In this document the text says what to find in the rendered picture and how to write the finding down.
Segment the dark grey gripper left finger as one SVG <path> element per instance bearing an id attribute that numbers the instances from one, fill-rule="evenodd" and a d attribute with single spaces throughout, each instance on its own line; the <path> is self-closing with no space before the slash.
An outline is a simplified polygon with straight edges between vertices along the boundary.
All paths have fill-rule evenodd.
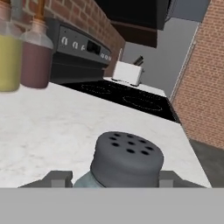
<path id="1" fill-rule="evenodd" d="M 49 171 L 42 179 L 24 185 L 24 187 L 51 188 L 72 187 L 72 171 Z"/>

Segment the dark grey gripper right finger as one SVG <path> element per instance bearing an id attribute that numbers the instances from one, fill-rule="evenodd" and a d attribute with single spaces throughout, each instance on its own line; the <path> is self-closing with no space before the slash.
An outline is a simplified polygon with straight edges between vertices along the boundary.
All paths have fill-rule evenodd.
<path id="1" fill-rule="evenodd" d="M 162 188 L 181 188 L 181 187 L 199 187 L 202 188 L 202 185 L 195 184 L 191 181 L 182 179 L 174 171 L 161 171 L 159 173 L 159 186 Z"/>

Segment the grey-capped glass shaker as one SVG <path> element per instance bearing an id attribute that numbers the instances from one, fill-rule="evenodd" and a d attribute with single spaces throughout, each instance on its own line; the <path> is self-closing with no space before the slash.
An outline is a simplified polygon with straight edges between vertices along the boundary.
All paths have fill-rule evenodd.
<path id="1" fill-rule="evenodd" d="M 158 187 L 164 163 L 152 142 L 130 133 L 109 131 L 96 141 L 90 171 L 74 187 Z"/>

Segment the dark red condiment bottle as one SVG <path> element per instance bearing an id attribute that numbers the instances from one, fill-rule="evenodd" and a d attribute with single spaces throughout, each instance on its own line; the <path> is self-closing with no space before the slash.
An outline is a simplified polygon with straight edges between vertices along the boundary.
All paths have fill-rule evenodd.
<path id="1" fill-rule="evenodd" d="M 46 36 L 45 2 L 46 0 L 38 0 L 31 29 L 21 36 L 23 54 L 20 83 L 28 88 L 46 88 L 50 79 L 53 42 Z"/>

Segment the yellow condiment bottle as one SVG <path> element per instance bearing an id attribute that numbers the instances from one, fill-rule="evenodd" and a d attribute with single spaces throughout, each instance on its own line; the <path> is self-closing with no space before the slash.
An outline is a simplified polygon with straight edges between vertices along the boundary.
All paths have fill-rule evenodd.
<path id="1" fill-rule="evenodd" d="M 11 21 L 11 0 L 0 0 L 0 92 L 14 92 L 19 88 L 21 34 Z"/>

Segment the black stove with control panel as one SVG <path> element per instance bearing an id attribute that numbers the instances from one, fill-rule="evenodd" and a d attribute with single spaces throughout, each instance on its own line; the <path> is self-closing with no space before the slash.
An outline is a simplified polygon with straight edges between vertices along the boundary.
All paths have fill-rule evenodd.
<path id="1" fill-rule="evenodd" d="M 53 42 L 50 81 L 103 100 L 178 123 L 169 99 L 148 89 L 126 86 L 103 78 L 111 51 L 96 38 L 58 19 L 46 20 Z"/>

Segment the white toaster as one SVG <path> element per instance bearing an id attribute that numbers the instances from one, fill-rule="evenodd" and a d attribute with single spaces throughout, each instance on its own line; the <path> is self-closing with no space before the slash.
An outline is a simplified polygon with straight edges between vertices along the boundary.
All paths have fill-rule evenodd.
<path id="1" fill-rule="evenodd" d="M 132 64 L 117 61 L 113 72 L 114 81 L 127 82 L 132 86 L 138 86 L 143 71 L 141 65 L 144 63 L 144 57 L 139 56 Z"/>

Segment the black range hood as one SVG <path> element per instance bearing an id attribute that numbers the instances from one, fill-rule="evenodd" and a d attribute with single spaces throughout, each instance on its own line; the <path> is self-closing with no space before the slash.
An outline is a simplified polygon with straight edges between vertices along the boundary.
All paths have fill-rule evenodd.
<path id="1" fill-rule="evenodd" d="M 110 23 L 130 43 L 156 48 L 178 0 L 95 0 Z"/>

